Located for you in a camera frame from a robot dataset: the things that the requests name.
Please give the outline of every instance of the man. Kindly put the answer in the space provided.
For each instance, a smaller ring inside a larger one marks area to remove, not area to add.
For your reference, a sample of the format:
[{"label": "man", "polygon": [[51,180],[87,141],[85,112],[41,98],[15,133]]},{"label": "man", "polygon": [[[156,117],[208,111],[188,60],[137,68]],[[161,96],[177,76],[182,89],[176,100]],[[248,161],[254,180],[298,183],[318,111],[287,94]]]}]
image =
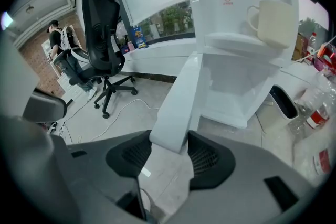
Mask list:
[{"label": "man", "polygon": [[[49,25],[48,25],[48,29],[47,29],[47,33],[50,33],[49,36],[49,41],[50,41],[50,47],[51,47],[51,54],[48,58],[48,62],[51,62],[53,60],[53,57],[57,54],[59,55],[60,53],[63,52],[63,50],[61,49],[61,33],[60,33],[61,29],[58,26],[58,21],[56,20],[52,20]],[[73,68],[73,70],[76,73],[81,73],[83,70],[78,62],[78,60],[73,56],[70,55],[67,58],[68,63],[70,64],[70,66]],[[69,74],[68,70],[65,69],[62,66],[62,61],[60,62],[60,67],[62,69],[62,71],[69,77],[71,78],[71,75]],[[85,92],[89,93],[89,100],[95,95],[97,88],[93,86],[92,82],[89,81],[86,84],[78,84],[79,87],[81,87]]]}]

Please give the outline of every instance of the cup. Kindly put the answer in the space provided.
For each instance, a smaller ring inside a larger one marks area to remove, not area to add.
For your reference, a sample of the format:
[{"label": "cup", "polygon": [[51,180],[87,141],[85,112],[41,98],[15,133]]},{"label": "cup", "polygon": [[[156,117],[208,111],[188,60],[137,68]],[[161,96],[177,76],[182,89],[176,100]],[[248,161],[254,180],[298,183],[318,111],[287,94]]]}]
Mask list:
[{"label": "cup", "polygon": [[[298,32],[297,11],[292,5],[273,0],[262,0],[260,7],[247,8],[247,22],[258,34],[258,38],[267,45],[286,49],[296,41]],[[258,27],[250,21],[249,10],[255,8],[259,11]]]}]

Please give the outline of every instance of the black seat cushion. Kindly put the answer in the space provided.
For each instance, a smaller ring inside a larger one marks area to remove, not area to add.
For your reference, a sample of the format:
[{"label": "black seat cushion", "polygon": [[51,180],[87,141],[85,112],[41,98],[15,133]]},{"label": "black seat cushion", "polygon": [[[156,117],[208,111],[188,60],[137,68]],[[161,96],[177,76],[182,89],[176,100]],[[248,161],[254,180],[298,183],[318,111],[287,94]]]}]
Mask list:
[{"label": "black seat cushion", "polygon": [[110,70],[99,70],[94,67],[89,67],[79,74],[79,77],[73,77],[69,80],[70,85],[76,85],[81,82],[88,82],[94,78],[111,76]]}]

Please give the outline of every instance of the office chair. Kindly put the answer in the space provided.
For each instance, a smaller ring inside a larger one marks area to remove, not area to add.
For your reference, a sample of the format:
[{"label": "office chair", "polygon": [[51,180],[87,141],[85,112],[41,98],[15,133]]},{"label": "office chair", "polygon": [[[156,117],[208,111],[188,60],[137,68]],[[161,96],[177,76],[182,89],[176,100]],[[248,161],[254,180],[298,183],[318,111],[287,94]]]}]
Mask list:
[{"label": "office chair", "polygon": [[70,79],[71,85],[87,82],[94,78],[103,78],[103,92],[94,101],[94,107],[99,108],[98,102],[105,97],[103,105],[103,118],[107,119],[107,105],[116,91],[131,91],[137,95],[135,87],[122,86],[125,81],[135,79],[128,76],[113,84],[109,77],[117,75],[125,63],[125,57],[119,50],[115,33],[119,17],[119,2],[117,0],[82,0],[83,17],[85,25],[85,38],[89,61],[92,67],[84,70],[78,76]]}]

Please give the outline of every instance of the plastic bottle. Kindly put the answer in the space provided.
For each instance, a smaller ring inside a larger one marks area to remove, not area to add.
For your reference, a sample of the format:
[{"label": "plastic bottle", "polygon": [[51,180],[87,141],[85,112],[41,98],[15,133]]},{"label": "plastic bottle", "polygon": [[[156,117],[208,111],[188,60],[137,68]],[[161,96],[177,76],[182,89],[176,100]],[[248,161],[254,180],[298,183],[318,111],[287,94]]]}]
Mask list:
[{"label": "plastic bottle", "polygon": [[[308,41],[308,46],[307,46],[307,52],[306,52],[306,56],[312,54],[315,50],[319,49],[318,45],[316,43],[316,33],[311,33],[311,37]],[[305,62],[309,65],[312,64],[312,60],[313,60],[313,55],[309,56],[308,58],[305,59]]]},{"label": "plastic bottle", "polygon": [[299,116],[289,123],[295,143],[320,129],[336,112],[336,76],[330,70],[318,72],[311,86],[297,102]]}]

